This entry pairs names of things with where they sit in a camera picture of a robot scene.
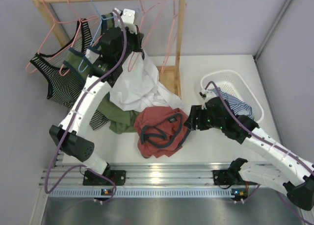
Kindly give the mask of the red tank top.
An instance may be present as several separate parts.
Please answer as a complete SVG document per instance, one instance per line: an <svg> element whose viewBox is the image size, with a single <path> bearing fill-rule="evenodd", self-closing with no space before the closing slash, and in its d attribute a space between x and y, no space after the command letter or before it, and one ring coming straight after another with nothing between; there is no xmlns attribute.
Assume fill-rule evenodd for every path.
<svg viewBox="0 0 314 225"><path fill-rule="evenodd" d="M144 158L170 157L179 151L190 130L184 126L188 116L179 108L152 106L145 108L135 119L139 140L138 149Z"/></svg>

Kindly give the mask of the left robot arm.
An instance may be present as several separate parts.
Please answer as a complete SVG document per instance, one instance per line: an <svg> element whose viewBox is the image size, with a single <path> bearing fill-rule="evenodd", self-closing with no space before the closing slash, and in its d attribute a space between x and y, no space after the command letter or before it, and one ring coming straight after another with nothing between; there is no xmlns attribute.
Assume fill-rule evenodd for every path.
<svg viewBox="0 0 314 225"><path fill-rule="evenodd" d="M137 28L105 30L95 46L89 46L83 55L88 65L87 77L75 104L58 125L52 125L49 134L57 147L94 171L99 184L107 184L111 173L109 165L94 151L95 145L85 138L89 123L103 98L112 89L122 73L122 65L133 52L142 52L143 33Z"/></svg>

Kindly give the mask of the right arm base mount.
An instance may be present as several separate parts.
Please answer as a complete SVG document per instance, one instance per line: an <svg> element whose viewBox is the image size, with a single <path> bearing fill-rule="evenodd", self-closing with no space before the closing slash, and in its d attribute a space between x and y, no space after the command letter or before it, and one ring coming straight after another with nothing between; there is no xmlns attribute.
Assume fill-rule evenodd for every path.
<svg viewBox="0 0 314 225"><path fill-rule="evenodd" d="M228 169L213 170L214 185L222 189L229 189L233 185L256 185L253 182L247 182L242 179L239 174L241 167L248 161L243 158L237 158L232 161Z"/></svg>

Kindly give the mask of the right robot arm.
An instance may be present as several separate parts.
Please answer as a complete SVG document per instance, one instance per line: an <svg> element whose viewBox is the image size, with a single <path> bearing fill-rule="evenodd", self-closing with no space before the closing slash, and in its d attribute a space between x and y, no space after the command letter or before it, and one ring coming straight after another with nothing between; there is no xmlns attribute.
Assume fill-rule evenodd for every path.
<svg viewBox="0 0 314 225"><path fill-rule="evenodd" d="M314 165L276 142L245 115L236 115L219 97L193 105L184 125L189 130L216 128L270 164L271 168L243 158L232 161L226 174L231 184L257 183L285 195L297 207L310 211L314 206Z"/></svg>

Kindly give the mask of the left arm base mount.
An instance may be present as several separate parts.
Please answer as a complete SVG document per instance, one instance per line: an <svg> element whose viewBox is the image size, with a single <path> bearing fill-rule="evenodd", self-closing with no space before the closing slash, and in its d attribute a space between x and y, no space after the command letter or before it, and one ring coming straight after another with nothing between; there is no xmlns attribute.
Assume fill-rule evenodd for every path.
<svg viewBox="0 0 314 225"><path fill-rule="evenodd" d="M124 170L112 170L110 174L106 176L110 179L116 186L123 186L126 182L126 171ZM83 186L109 186L112 185L106 179L90 172L85 171L83 178Z"/></svg>

